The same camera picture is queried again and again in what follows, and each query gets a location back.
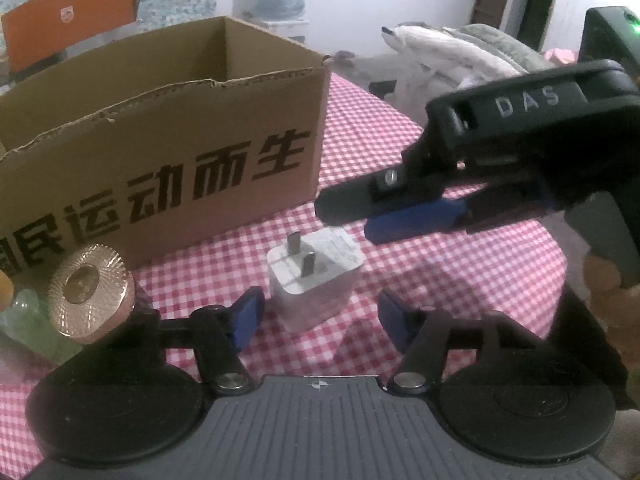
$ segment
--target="bottle cap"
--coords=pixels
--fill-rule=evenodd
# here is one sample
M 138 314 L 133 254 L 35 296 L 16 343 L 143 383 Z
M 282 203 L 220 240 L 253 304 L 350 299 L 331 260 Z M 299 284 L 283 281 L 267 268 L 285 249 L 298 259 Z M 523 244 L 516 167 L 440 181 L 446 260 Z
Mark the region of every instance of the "bottle cap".
M 88 344 L 123 323 L 133 310 L 135 282 L 120 255 L 91 244 L 72 254 L 49 285 L 53 326 Z
M 14 302 L 14 282 L 0 270 L 0 312 L 9 308 Z

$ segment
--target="gray ribbed panel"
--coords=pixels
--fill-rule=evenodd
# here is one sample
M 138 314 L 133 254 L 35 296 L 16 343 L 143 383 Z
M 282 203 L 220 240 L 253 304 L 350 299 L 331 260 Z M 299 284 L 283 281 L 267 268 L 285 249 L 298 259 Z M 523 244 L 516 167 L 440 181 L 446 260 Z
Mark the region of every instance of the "gray ribbed panel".
M 617 480 L 594 458 L 549 468 L 493 462 L 451 438 L 420 400 L 375 378 L 268 377 L 214 403 L 180 446 L 118 470 L 44 463 L 30 480 Z

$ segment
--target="red and white gingham tablecloth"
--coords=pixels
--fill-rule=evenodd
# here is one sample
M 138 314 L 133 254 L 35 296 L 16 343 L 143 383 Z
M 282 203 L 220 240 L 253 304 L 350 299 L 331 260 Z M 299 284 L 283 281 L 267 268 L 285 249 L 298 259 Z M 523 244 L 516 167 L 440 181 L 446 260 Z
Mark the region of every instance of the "red and white gingham tablecloth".
M 320 185 L 378 170 L 400 161 L 400 151 L 420 128 L 376 97 L 333 76 Z M 266 254 L 292 231 L 321 228 L 309 203 L 212 238 L 154 261 L 135 272 L 165 318 L 184 317 L 208 304 L 230 305 L 247 287 L 268 290 Z M 322 325 L 299 335 L 284 332 L 267 312 L 243 352 L 248 370 L 264 374 L 357 375 L 388 378 L 400 355 L 382 330 L 376 297 L 388 286 L 415 306 L 444 308 L 477 317 L 501 310 L 536 334 L 550 328 L 564 282 L 565 260 L 535 221 L 475 235 L 434 234 L 374 247 L 362 223 L 346 227 L 367 257 L 351 302 Z M 449 372 L 469 364 L 469 352 L 452 352 Z M 168 360 L 196 374 L 193 351 L 172 350 Z M 34 381 L 0 388 L 0 472 L 17 479 L 42 456 L 24 419 Z

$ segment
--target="white shield logo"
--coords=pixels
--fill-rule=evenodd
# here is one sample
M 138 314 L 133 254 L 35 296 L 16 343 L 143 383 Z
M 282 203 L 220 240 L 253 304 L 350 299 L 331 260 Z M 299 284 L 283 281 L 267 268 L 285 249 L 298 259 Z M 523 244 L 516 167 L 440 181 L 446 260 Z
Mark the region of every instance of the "white shield logo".
M 65 7 L 64 9 L 60 9 L 60 19 L 63 23 L 69 23 L 74 18 L 74 8 L 73 6 Z

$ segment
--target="white power adapter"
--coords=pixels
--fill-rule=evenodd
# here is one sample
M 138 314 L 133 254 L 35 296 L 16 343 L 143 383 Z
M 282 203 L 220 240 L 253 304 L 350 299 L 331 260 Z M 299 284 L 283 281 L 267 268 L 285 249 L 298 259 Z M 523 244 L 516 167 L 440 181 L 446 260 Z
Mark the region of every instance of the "white power adapter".
M 267 254 L 273 306 L 287 332 L 304 332 L 348 303 L 364 263 L 356 241 L 339 227 L 300 236 Z

